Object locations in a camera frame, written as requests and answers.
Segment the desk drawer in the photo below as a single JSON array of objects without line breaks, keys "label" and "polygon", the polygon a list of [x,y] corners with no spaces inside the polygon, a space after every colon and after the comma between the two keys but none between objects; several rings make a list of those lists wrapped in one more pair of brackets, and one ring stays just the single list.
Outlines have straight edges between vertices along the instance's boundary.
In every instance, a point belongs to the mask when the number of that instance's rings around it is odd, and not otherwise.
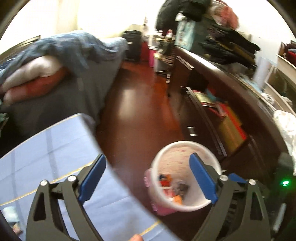
[{"label": "desk drawer", "polygon": [[178,116],[185,139],[204,145],[221,161],[224,156],[217,150],[210,130],[204,122],[202,114],[190,98],[190,93],[183,88],[181,94],[182,99],[178,110]]},{"label": "desk drawer", "polygon": [[168,94],[170,96],[170,104],[174,109],[178,109],[181,95],[181,86],[187,86],[187,82],[193,67],[180,57],[176,57],[170,83],[168,85]]}]

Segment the brown hardwood floor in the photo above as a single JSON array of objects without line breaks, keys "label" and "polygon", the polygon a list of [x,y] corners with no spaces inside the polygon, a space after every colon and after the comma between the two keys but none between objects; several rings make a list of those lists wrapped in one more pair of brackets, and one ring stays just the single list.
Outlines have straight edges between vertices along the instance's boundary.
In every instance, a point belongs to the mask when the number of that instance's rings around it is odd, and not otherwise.
[{"label": "brown hardwood floor", "polygon": [[[161,148],[184,140],[169,105],[165,78],[154,74],[147,62],[124,62],[107,96],[96,137],[117,175],[153,213],[144,172]],[[191,240],[209,208],[158,218],[181,239]]]}]

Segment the bottle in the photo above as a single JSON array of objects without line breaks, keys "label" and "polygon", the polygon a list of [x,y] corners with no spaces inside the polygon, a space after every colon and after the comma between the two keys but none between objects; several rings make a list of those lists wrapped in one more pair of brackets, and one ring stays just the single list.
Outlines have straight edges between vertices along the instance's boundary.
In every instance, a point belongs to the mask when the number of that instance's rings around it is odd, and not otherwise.
[{"label": "bottle", "polygon": [[168,33],[166,34],[165,39],[166,39],[166,40],[172,40],[172,38],[173,38],[173,30],[170,29],[170,30],[168,31]]},{"label": "bottle", "polygon": [[142,27],[142,42],[148,42],[149,41],[149,28],[147,26],[148,19],[145,17],[144,24]]}]

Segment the small toy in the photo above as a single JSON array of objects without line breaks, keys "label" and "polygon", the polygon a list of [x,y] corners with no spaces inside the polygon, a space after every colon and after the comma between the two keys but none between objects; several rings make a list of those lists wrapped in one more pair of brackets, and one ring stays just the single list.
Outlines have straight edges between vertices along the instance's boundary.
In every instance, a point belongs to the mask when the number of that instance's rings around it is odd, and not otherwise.
[{"label": "small toy", "polygon": [[159,175],[159,180],[160,181],[163,181],[163,180],[166,180],[167,178],[166,178],[166,176],[165,175],[163,175],[163,174],[160,174]]},{"label": "small toy", "polygon": [[166,174],[165,175],[166,179],[169,181],[169,182],[172,182],[172,176],[170,174]]},{"label": "small toy", "polygon": [[167,180],[160,181],[160,184],[161,184],[161,186],[163,186],[163,187],[169,187],[169,186],[170,186],[170,182],[167,181]]},{"label": "small toy", "polygon": [[174,196],[174,202],[178,204],[182,204],[182,198],[180,195]]},{"label": "small toy", "polygon": [[189,186],[186,185],[186,184],[179,184],[179,187],[178,187],[178,190],[179,190],[178,195],[180,195],[182,199],[184,199],[184,197],[185,197],[185,195],[186,195],[186,193],[188,191],[188,188],[189,188]]},{"label": "small toy", "polygon": [[19,235],[22,233],[22,230],[20,229],[19,223],[15,223],[12,227],[12,230],[16,235]]},{"label": "small toy", "polygon": [[163,192],[168,198],[173,198],[176,195],[172,188],[164,188]]}]

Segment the black suitcase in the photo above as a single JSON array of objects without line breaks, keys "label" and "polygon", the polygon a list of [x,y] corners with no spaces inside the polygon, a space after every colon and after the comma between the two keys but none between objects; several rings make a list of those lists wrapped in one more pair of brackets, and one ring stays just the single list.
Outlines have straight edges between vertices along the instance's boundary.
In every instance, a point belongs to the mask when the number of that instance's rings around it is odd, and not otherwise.
[{"label": "black suitcase", "polygon": [[121,35],[128,41],[126,60],[140,61],[142,47],[142,33],[136,30],[124,31]]}]

